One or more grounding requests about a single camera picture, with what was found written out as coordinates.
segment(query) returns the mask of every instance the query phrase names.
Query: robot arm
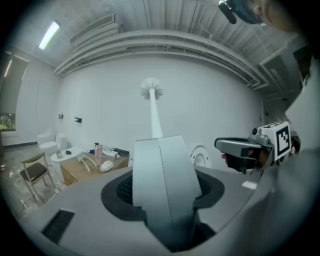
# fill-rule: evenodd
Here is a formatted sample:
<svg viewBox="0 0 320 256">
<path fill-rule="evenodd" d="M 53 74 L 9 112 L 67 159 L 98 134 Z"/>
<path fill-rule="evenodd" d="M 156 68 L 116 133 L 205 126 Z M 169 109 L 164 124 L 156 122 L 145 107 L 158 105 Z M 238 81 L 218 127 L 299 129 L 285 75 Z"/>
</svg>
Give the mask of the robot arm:
<svg viewBox="0 0 320 256">
<path fill-rule="evenodd" d="M 226 155 L 230 168 L 246 174 L 248 169 L 257 167 L 261 151 L 268 152 L 268 159 L 261 170 L 287 155 L 291 150 L 289 122 L 275 122 L 252 131 L 248 138 L 217 138 L 214 146 Z"/>
</svg>

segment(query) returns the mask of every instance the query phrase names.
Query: wooden table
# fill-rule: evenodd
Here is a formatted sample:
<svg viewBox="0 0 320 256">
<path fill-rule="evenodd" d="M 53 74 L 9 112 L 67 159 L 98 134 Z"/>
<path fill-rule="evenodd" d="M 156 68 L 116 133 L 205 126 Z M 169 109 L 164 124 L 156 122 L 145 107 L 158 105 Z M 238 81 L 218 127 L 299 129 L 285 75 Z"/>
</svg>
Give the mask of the wooden table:
<svg viewBox="0 0 320 256">
<path fill-rule="evenodd" d="M 86 153 L 85 155 L 90 159 L 92 159 L 94 162 L 96 162 L 94 154 Z M 91 174 L 89 174 L 86 166 L 82 162 L 78 161 L 77 157 L 63 161 L 61 163 L 61 172 L 64 178 L 64 183 L 67 186 L 70 186 L 71 184 L 76 182 L 85 181 L 93 177 L 97 177 L 97 176 L 107 174 L 109 172 L 113 172 L 115 170 L 118 170 L 124 167 L 128 167 L 128 163 L 129 163 L 129 157 L 123 157 L 123 156 L 120 156 L 119 158 L 115 158 L 115 159 L 109 156 L 102 157 L 102 163 L 104 163 L 107 160 L 112 161 L 114 164 L 114 167 L 112 170 L 108 172 L 101 172 L 98 169 L 96 169 L 96 167 L 92 164 L 92 162 L 90 162 L 88 159 L 87 160 L 84 159 L 85 163 L 88 165 L 88 167 L 91 170 Z"/>
</svg>

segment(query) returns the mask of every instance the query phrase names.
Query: window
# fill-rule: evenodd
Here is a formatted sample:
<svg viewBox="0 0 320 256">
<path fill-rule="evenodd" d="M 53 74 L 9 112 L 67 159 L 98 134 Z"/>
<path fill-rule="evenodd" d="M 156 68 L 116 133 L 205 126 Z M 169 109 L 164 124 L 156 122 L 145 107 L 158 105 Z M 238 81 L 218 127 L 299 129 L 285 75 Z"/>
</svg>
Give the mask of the window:
<svg viewBox="0 0 320 256">
<path fill-rule="evenodd" d="M 0 130 L 16 130 L 16 108 L 28 61 L 5 52 L 0 61 Z"/>
</svg>

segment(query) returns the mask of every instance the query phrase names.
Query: wooden chair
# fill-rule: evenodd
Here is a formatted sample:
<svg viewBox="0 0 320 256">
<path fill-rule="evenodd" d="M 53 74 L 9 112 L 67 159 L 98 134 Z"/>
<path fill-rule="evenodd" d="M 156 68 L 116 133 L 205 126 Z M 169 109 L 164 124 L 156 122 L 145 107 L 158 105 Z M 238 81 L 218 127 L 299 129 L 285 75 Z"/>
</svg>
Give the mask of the wooden chair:
<svg viewBox="0 0 320 256">
<path fill-rule="evenodd" d="M 44 159 L 45 166 L 39 162 L 36 162 L 42 157 Z M 36 162 L 36 163 L 30 165 L 29 167 L 26 166 L 26 164 L 33 163 L 33 162 Z M 47 186 L 46 181 L 44 179 L 44 176 L 48 175 L 51 182 L 52 182 L 53 187 L 56 188 L 54 181 L 52 180 L 52 177 L 50 175 L 49 169 L 48 169 L 48 164 L 47 164 L 47 161 L 45 158 L 45 153 L 37 154 L 36 156 L 33 156 L 27 160 L 21 161 L 21 163 L 23 166 L 23 170 L 20 172 L 20 174 L 24 180 L 25 185 L 27 186 L 27 188 L 29 189 L 29 191 L 31 193 L 31 196 L 28 199 L 26 199 L 24 201 L 21 200 L 22 207 L 25 205 L 25 202 L 27 200 L 34 198 L 34 197 L 36 197 L 36 199 L 38 201 L 41 201 L 43 203 L 43 200 L 40 198 L 38 192 L 36 191 L 34 184 L 42 179 L 44 182 L 44 185 Z"/>
</svg>

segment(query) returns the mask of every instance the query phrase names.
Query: floor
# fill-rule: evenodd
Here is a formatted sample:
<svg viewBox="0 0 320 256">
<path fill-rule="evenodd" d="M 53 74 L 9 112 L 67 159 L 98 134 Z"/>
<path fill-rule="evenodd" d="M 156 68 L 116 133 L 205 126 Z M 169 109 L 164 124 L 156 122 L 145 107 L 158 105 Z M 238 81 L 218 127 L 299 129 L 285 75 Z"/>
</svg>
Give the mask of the floor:
<svg viewBox="0 0 320 256">
<path fill-rule="evenodd" d="M 4 150 L 4 158 L 0 172 L 0 188 L 12 214 L 16 218 L 31 214 L 43 205 L 41 201 L 33 198 L 26 201 L 26 208 L 22 207 L 21 202 L 21 200 L 24 201 L 31 196 L 30 191 L 23 182 L 22 176 L 19 174 L 22 169 L 21 161 L 39 153 L 40 150 L 37 144 Z M 43 158 L 41 158 L 39 162 L 45 165 Z M 62 191 L 66 185 L 57 178 L 56 174 L 53 172 L 52 165 L 49 165 L 48 167 L 54 185 Z M 43 180 L 39 180 L 34 187 L 45 204 L 55 194 L 55 188 L 48 175 L 44 177 L 44 180 L 47 185 L 45 185 Z"/>
</svg>

